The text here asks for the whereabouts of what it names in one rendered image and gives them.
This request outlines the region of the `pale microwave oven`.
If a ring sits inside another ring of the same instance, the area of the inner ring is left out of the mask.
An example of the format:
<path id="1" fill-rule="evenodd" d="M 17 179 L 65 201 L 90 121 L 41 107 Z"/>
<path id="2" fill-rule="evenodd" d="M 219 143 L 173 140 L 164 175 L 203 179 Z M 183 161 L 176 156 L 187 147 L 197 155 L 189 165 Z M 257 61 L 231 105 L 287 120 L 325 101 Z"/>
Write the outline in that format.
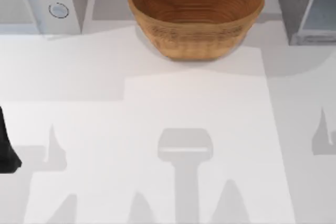
<path id="1" fill-rule="evenodd" d="M 69 15 L 58 19 L 50 4 L 62 3 Z M 0 0 L 0 35 L 77 35 L 82 32 L 88 0 Z"/>

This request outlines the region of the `round microwave knob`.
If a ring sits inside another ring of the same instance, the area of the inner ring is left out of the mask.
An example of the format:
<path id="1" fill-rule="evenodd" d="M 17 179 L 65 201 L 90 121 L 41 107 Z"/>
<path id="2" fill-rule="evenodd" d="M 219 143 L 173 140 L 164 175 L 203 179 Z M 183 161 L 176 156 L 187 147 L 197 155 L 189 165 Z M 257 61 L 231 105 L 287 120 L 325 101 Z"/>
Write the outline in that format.
<path id="1" fill-rule="evenodd" d="M 58 19 L 64 19 L 69 15 L 68 7 L 62 3 L 50 4 L 48 10 L 51 16 Z"/>

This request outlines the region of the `brown woven basket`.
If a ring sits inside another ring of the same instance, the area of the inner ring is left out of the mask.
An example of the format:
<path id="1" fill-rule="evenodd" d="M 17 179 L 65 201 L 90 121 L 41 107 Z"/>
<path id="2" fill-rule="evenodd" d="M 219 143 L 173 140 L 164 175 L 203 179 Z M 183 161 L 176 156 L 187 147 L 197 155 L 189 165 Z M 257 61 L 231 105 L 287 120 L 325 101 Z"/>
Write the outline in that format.
<path id="1" fill-rule="evenodd" d="M 172 60 L 215 60 L 236 48 L 265 0 L 128 0 L 140 29 Z"/>

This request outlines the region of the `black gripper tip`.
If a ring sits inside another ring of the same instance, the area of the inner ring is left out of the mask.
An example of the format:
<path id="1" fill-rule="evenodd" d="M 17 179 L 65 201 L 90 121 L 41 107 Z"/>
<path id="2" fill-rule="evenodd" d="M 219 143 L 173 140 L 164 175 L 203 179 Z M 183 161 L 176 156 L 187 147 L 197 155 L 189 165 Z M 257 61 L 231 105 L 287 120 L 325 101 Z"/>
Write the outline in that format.
<path id="1" fill-rule="evenodd" d="M 10 143 L 3 109 L 0 106 L 0 174 L 13 174 L 21 166 L 22 161 Z"/>

